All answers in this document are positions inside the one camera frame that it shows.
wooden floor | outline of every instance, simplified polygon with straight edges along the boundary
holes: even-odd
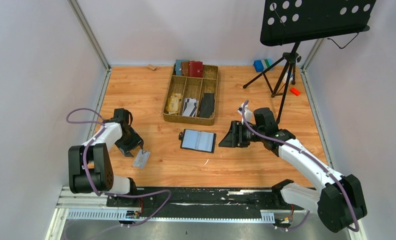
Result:
[[[268,74],[275,84],[281,72],[277,67]],[[114,146],[110,150],[114,173],[131,177],[138,186],[184,187],[270,187],[284,179],[303,186],[311,183],[292,165],[266,150],[262,143],[248,148],[221,148],[218,143],[227,134],[232,120],[240,120],[238,107],[246,99],[249,109],[269,107],[277,116],[281,97],[271,98],[260,78],[243,89],[256,76],[252,66],[220,67],[220,82],[213,126],[165,122],[162,117],[165,95],[172,67],[115,67],[112,70],[101,114],[110,118],[115,108],[133,113],[133,128],[143,138],[145,150],[151,152],[144,169],[132,167],[134,158],[124,157]],[[326,162],[305,89],[299,74],[293,86],[301,95],[288,92],[279,128],[292,132],[303,145]],[[214,153],[180,149],[179,132],[194,129],[217,133]]]

wicker tray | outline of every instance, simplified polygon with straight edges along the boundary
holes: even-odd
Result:
[[[199,77],[189,77],[189,76],[176,76],[176,72],[173,67],[170,85],[168,87],[168,92],[165,97],[164,109],[163,109],[163,117],[167,122],[173,123],[185,123],[185,124],[198,124],[198,125],[214,125],[215,119],[215,109],[217,106],[217,88],[218,88],[218,67],[213,65],[204,65],[203,66],[203,78]],[[168,114],[166,111],[166,106],[168,104],[168,97],[171,96],[172,93],[182,94],[184,98],[194,98],[199,100],[198,103],[198,112],[199,115],[199,106],[201,104],[201,99],[204,97],[204,93],[214,93],[214,112],[210,116],[210,118],[206,119],[203,117],[195,117],[195,116],[182,116],[179,114]]]

cable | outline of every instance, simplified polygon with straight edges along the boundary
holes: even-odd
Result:
[[[283,25],[283,37],[282,37],[282,43],[280,44],[280,45],[282,46],[282,45],[283,45],[283,42],[284,42],[284,40],[285,40],[285,32],[286,32],[285,23],[283,22],[282,18],[280,18],[279,14],[278,14],[277,11],[276,11],[277,5],[273,2],[270,6],[273,8],[273,11],[276,13],[277,17],[279,18],[280,22],[281,22],[282,25]]]
[[[279,90],[277,90],[277,92],[280,92],[280,90],[282,90],[282,88],[283,88],[285,85],[286,85],[286,83],[284,83],[284,84],[279,88]]]
[[[293,209],[293,204],[291,204],[291,215],[285,217],[285,219],[286,219],[286,218],[291,219],[291,222],[292,222],[292,221],[293,221],[293,212],[294,212],[294,211],[295,211],[295,210]]]
[[[142,206],[141,206],[141,210],[140,210],[140,213],[142,214],[143,213],[143,197],[140,198],[140,201],[142,202]]]
[[[246,105],[248,104],[248,102],[249,102],[249,100],[246,100],[245,103],[244,103],[243,105],[246,106]],[[246,121],[244,109],[242,109],[242,119],[243,119],[243,122],[245,123],[245,125],[248,127],[248,129],[249,129],[251,132],[253,132],[255,135],[257,135],[257,136],[259,136],[259,137],[261,137],[261,138],[263,138],[263,139],[267,139],[267,140],[270,140],[270,141],[273,141],[273,142],[277,142],[277,143],[280,143],[280,144],[287,145],[287,146],[289,146],[289,147],[291,147],[291,148],[293,148],[293,149],[295,149],[295,150],[301,152],[301,153],[304,154],[306,157],[308,157],[309,159],[311,159],[311,160],[312,160],[316,165],[318,165],[325,173],[328,173],[328,172],[329,172],[329,170],[328,170],[327,168],[325,168],[315,157],[313,157],[312,155],[310,155],[309,153],[307,153],[307,152],[305,152],[305,151],[301,151],[301,149],[300,149],[299,147],[297,147],[297,146],[295,146],[295,145],[293,145],[293,144],[290,144],[290,143],[288,143],[288,142],[279,140],[279,139],[275,139],[275,138],[272,138],[272,137],[264,136],[264,135],[258,133],[257,131],[255,131],[254,129],[252,129],[251,126],[249,125],[249,123]],[[336,179],[336,177],[335,177],[333,174],[330,173],[330,174],[329,174],[329,177],[330,177],[331,179],[333,179],[333,181],[335,181],[335,183],[338,185],[339,189],[341,190],[341,192],[342,192],[342,194],[343,194],[343,196],[344,196],[344,199],[345,199],[345,202],[346,202],[346,204],[347,204],[347,206],[348,206],[348,209],[349,209],[349,211],[350,211],[350,213],[351,213],[351,218],[352,218],[352,221],[354,222],[355,228],[352,228],[352,227],[350,227],[350,226],[347,226],[347,228],[350,229],[350,230],[353,231],[353,232],[358,232],[358,231],[360,230],[360,226],[358,225],[357,217],[355,216],[355,212],[354,212],[354,209],[352,208],[352,205],[351,205],[351,202],[350,202],[350,200],[349,200],[348,194],[346,193],[346,191],[345,191],[345,189],[343,188],[342,184],[338,181],[338,179]]]
[[[93,137],[92,139],[90,139],[90,141],[86,144],[86,146],[85,146],[85,148],[84,148],[84,151],[83,151],[83,166],[84,166],[84,171],[85,171],[86,176],[87,176],[87,180],[89,181],[90,186],[91,186],[92,189],[93,189],[93,192],[94,192],[97,196],[100,196],[100,195],[102,195],[102,192],[99,192],[99,191],[98,191],[98,189],[96,188],[96,186],[95,186],[95,184],[94,184],[94,182],[93,182],[93,180],[92,180],[92,177],[91,177],[91,175],[90,175],[89,168],[88,168],[88,166],[87,166],[87,158],[86,158],[86,155],[87,155],[87,151],[88,151],[89,147],[94,143],[95,139],[98,139],[98,138],[100,137],[100,135],[103,134],[103,132],[104,132],[105,129],[106,129],[106,126],[105,126],[105,124],[104,124],[103,122],[100,122],[100,121],[71,121],[71,120],[69,119],[70,116],[71,116],[71,114],[73,114],[73,113],[75,113],[75,112],[77,112],[77,111],[80,111],[80,110],[92,111],[92,112],[94,112],[95,114],[97,114],[102,120],[105,120],[105,119],[104,119],[98,112],[96,112],[95,110],[90,109],[90,108],[86,108],[86,107],[78,108],[78,109],[72,110],[72,111],[67,115],[67,117],[66,117],[66,121],[67,121],[68,123],[71,123],[71,124],[100,124],[100,125],[102,126],[102,128],[99,130],[99,132],[96,134],[96,136]],[[130,119],[131,119],[131,121],[130,121],[130,124],[131,124],[131,122],[133,121],[133,115],[132,115],[131,113],[130,113]],[[104,194],[107,195],[107,196],[112,196],[112,197],[122,197],[122,198],[136,199],[136,198],[143,198],[143,197],[153,196],[153,195],[157,195],[157,194],[161,194],[161,193],[168,193],[168,196],[167,196],[167,198],[165,199],[165,201],[159,206],[159,208],[157,208],[156,211],[153,212],[149,217],[147,217],[146,219],[144,219],[144,220],[142,220],[142,221],[140,221],[140,222],[138,222],[138,223],[134,223],[134,224],[122,224],[122,225],[121,225],[121,227],[122,227],[122,226],[127,226],[127,227],[129,228],[129,227],[134,227],[134,226],[142,225],[142,224],[144,224],[145,222],[147,222],[149,219],[151,219],[155,214],[157,214],[157,213],[159,212],[159,210],[161,210],[161,208],[162,208],[162,207],[168,202],[168,200],[170,199],[170,197],[171,197],[171,191],[168,190],[168,189],[165,189],[165,190],[155,191],[155,192],[146,193],[146,194],[142,194],[142,195],[114,194],[114,193],[110,193],[110,192],[106,192],[106,193],[104,193]],[[120,226],[119,226],[119,225],[116,225],[116,226],[109,227],[109,228],[107,228],[107,229],[105,229],[105,230],[103,230],[103,231],[97,233],[96,235],[94,235],[94,236],[91,237],[90,239],[93,239],[93,238],[97,237],[98,235],[100,235],[100,234],[102,234],[102,233],[104,233],[104,232],[106,232],[106,231],[109,231],[109,230],[111,230],[111,229],[114,229],[114,228],[116,228],[116,227],[120,227]]]
[[[350,44],[350,43],[354,40],[354,38],[356,38],[356,37],[358,36],[359,33],[360,33],[360,32],[357,32],[357,35],[355,35],[355,36],[351,39],[351,41],[349,41],[345,46],[342,46],[342,47],[340,47],[340,46],[335,42],[335,40],[331,39],[330,37],[328,37],[327,39],[328,39],[328,40],[332,40],[332,42],[333,42],[334,44],[336,44],[336,46],[338,46],[339,49],[344,49],[344,48],[346,48],[346,46],[348,46],[348,44]]]
[[[307,214],[305,215],[304,219],[296,226],[293,227],[279,227],[279,226],[274,226],[274,229],[280,229],[283,230],[285,232],[289,232],[289,231],[293,231],[293,230],[297,230],[298,228],[300,228],[308,219],[308,217],[310,216],[310,211],[307,211]]]
[[[62,236],[64,237],[64,240],[68,240],[68,238],[67,238],[67,230],[68,230],[68,228],[70,228],[74,223],[70,223],[71,221],[70,220],[66,220],[65,221],[65,226],[64,226],[64,229],[63,229],[63,231],[62,231]]]

robotic arm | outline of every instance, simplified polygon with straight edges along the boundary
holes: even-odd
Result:
[[[87,178],[83,165],[83,153],[86,145],[93,141],[87,153],[87,163],[94,163],[89,168],[90,176],[96,189],[100,192],[128,194],[135,192],[136,186],[131,178],[114,175],[108,150],[115,144],[125,157],[132,157],[131,150],[140,146],[143,149],[143,139],[129,125],[133,117],[123,108],[114,110],[114,117],[105,120],[98,133],[82,145],[72,146],[68,151],[70,190],[77,193],[91,193],[93,189]]]
[[[313,184],[315,190],[299,186],[289,179],[276,184],[272,190],[278,194],[280,203],[294,204],[314,213],[317,212],[322,223],[329,230],[337,233],[352,224],[353,219],[340,188],[330,177],[332,174],[345,189],[357,220],[367,215],[361,184],[354,175],[343,176],[317,159],[292,133],[278,128],[273,112],[269,108],[255,110],[254,116],[256,124],[250,123],[249,125],[255,132],[286,144],[262,138],[250,131],[243,122],[232,121],[228,134],[218,146],[246,148],[251,142],[263,142],[266,149],[292,164]],[[288,144],[298,147],[300,151]],[[303,152],[311,155],[318,163],[302,154]]]

red block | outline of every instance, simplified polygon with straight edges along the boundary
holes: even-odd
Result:
[[[301,92],[300,91],[298,91],[296,88],[291,88],[291,90],[290,90],[293,94],[295,94],[295,96],[298,96]]]

